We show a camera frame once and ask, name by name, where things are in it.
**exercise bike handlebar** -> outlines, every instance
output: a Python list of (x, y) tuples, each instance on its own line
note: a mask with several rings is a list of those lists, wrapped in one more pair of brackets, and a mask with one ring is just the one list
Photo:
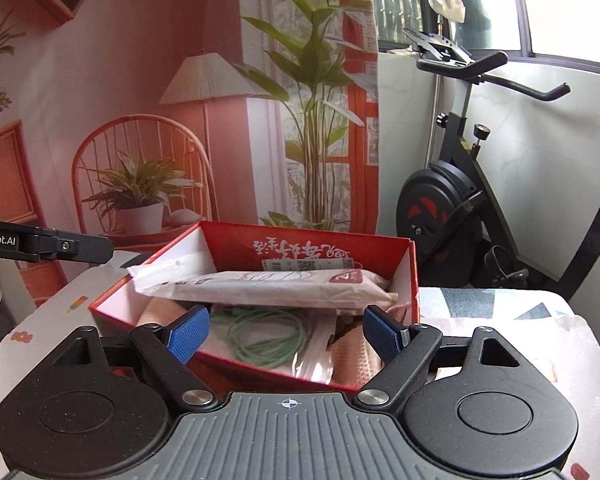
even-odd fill
[(535, 90), (528, 86), (521, 85), (520, 83), (516, 83), (515, 81), (511, 81), (509, 79), (505, 79), (503, 77), (493, 75), (493, 74), (482, 74), (479, 77), (480, 82), (492, 83), (498, 86), (504, 86), (504, 88), (509, 88), (510, 90), (515, 90), (516, 92), (520, 92), (521, 94), (532, 97), (533, 99), (537, 99), (539, 101), (549, 102), (555, 101), (560, 97), (564, 97), (569, 92), (571, 92), (571, 87), (567, 85), (567, 83), (562, 83), (561, 85), (555, 87), (548, 92), (541, 92), (539, 90)]
[(507, 54), (499, 50), (466, 65), (454, 66), (441, 61), (420, 58), (416, 60), (416, 66), (423, 72), (431, 72), (452, 79), (469, 80), (481, 76), (489, 70), (503, 66), (507, 61)]

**adjustment knob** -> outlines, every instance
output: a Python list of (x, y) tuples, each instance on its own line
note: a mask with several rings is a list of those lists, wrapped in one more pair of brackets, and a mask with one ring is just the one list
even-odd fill
[(436, 124), (440, 126), (440, 128), (446, 128), (446, 122), (449, 120), (449, 115), (442, 113), (436, 117)]
[(487, 137), (491, 134), (491, 130), (488, 129), (484, 124), (474, 125), (474, 136), (480, 140), (487, 140)]

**qr code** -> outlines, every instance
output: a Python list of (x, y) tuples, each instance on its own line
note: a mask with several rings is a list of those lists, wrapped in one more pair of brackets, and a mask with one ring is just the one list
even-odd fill
[(315, 270), (315, 260), (296, 260), (298, 270)]

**red box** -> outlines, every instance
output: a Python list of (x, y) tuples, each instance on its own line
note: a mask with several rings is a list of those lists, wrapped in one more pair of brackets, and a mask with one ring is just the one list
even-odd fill
[[(418, 281), (414, 243), (406, 238), (333, 233), (224, 222), (202, 221), (181, 234), (145, 263), (200, 253), (207, 268), (201, 274), (223, 270), (262, 270), (262, 261), (280, 258), (353, 258), (357, 267), (391, 279), (390, 291), (406, 305), (406, 320), (419, 322)], [(129, 330), (136, 326), (151, 298), (138, 294), (127, 276), (91, 303), (93, 315)], [(189, 367), (219, 395), (232, 390), (310, 392), (339, 390), (346, 384), (321, 384), (295, 379), (202, 351)]]

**metal pivot bolt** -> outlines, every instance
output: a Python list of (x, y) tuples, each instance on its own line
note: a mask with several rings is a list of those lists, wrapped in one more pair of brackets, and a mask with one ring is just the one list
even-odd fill
[(205, 406), (214, 400), (214, 394), (206, 390), (187, 390), (182, 394), (182, 400), (191, 406)]
[(358, 400), (370, 406), (380, 406), (389, 402), (389, 394), (382, 390), (362, 390), (358, 394)]

